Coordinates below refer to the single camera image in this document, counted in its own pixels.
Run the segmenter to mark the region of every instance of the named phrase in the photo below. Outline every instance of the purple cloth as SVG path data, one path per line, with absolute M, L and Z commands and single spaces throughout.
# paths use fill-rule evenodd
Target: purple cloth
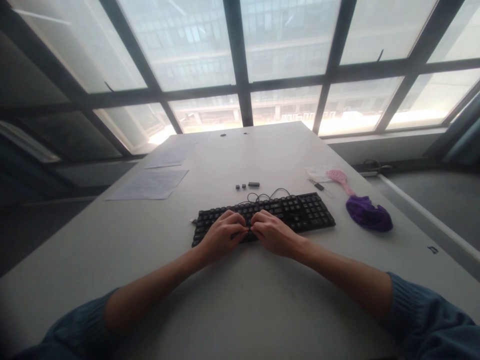
M 350 196 L 346 210 L 353 221 L 363 228 L 385 233 L 394 227 L 387 210 L 380 205 L 377 208 L 373 206 L 368 196 Z

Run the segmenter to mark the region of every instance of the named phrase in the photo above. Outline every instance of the pink hairbrush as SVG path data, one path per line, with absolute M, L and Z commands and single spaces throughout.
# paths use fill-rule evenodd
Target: pink hairbrush
M 355 192 L 350 188 L 350 186 L 347 185 L 347 174 L 344 173 L 342 170 L 328 170 L 326 172 L 326 175 L 333 181 L 342 184 L 343 188 L 349 196 L 357 196 L 357 194 L 355 194 Z

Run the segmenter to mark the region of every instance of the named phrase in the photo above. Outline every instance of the finger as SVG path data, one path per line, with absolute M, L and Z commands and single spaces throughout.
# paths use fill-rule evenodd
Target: finger
M 255 234 L 255 236 L 258 238 L 258 240 L 260 240 L 260 241 L 265 240 L 265 236 L 260 231 L 253 231 L 252 230 L 252 233 Z
M 243 233 L 245 231 L 248 231 L 249 228 L 243 226 L 242 224 L 235 223 L 235 224 L 229 224 L 226 226 L 227 228 L 227 233 L 229 235 L 235 234 L 235 233 Z
M 253 232 L 259 232 L 264 235 L 265 231 L 267 230 L 267 226 L 265 225 L 265 223 L 257 221 L 254 225 L 250 227 L 250 230 L 252 230 Z
M 253 217 L 251 218 L 251 224 L 255 224 L 256 222 L 261 222 L 261 223 L 264 223 L 266 222 L 270 217 L 265 215 L 263 212 L 257 212 L 255 215 L 253 215 Z
M 226 218 L 228 218 L 228 217 L 229 217 L 230 215 L 232 215 L 232 214 L 235 214 L 235 213 L 234 213 L 232 210 L 229 209 L 229 210 L 225 211 L 225 212 L 218 218 L 218 220 L 226 219 Z
M 238 212 L 234 212 L 230 216 L 224 218 L 222 221 L 223 221 L 224 224 L 240 223 L 243 226 L 246 225 L 244 217 L 242 215 L 240 215 Z
M 248 234 L 249 232 L 248 231 L 243 231 L 243 232 L 240 232 L 237 236 L 235 236 L 231 242 L 237 246 Z
M 268 216 L 269 218 L 274 218 L 275 217 L 271 213 L 269 213 L 267 210 L 260 210 L 260 214 L 264 214 L 264 215 Z

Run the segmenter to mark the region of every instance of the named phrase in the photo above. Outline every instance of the window frame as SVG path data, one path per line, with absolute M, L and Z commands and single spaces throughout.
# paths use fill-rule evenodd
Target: window frame
M 95 114 L 94 110 L 96 109 L 160 103 L 176 133 L 182 134 L 179 122 L 169 105 L 170 101 L 237 94 L 242 124 L 244 127 L 249 127 L 254 125 L 251 102 L 252 92 L 321 86 L 321 93 L 312 129 L 312 131 L 318 135 L 332 84 L 404 77 L 373 131 L 321 137 L 321 139 L 330 139 L 416 131 L 425 128 L 445 128 L 470 100 L 480 92 L 479 81 L 457 103 L 439 125 L 386 130 L 390 120 L 397 112 L 419 75 L 480 68 L 480 58 L 427 63 L 457 15 L 457 12 L 462 7 L 464 0 L 438 0 L 407 58 L 340 65 L 357 3 L 357 0 L 341 0 L 324 74 L 263 80 L 252 83 L 249 82 L 247 71 L 240 0 L 223 0 L 236 84 L 175 91 L 163 91 L 161 89 L 117 0 L 99 0 L 99 2 L 120 36 L 120 39 L 123 41 L 128 53 L 143 77 L 147 88 L 93 94 L 86 93 L 63 64 L 23 21 L 21 16 L 12 10 L 6 0 L 0 0 L 0 30 L 4 32 L 70 100 L 70 103 L 0 109 L 0 118 L 13 125 L 19 126 L 20 118 L 32 118 L 74 111 L 82 112 L 93 126 L 96 127 L 122 155 L 121 158 L 105 159 L 105 161 L 138 159 L 145 155 L 133 155 L 130 153 L 125 145 Z M 46 143 L 44 140 L 39 139 L 33 131 L 30 131 L 29 135 L 62 159 L 62 161 L 55 163 L 55 166 L 76 162 L 65 156 L 65 154 L 59 153 L 54 144 Z

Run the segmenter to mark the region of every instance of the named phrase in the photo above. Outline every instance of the hand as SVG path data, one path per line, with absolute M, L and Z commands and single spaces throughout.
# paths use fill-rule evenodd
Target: hand
M 279 218 L 268 211 L 257 212 L 251 218 L 250 230 L 269 252 L 294 259 L 302 246 L 309 241 L 296 234 Z
M 238 212 L 225 211 L 213 223 L 203 240 L 193 248 L 200 254 L 203 265 L 214 263 L 232 252 L 249 231 L 245 225 L 244 217 Z

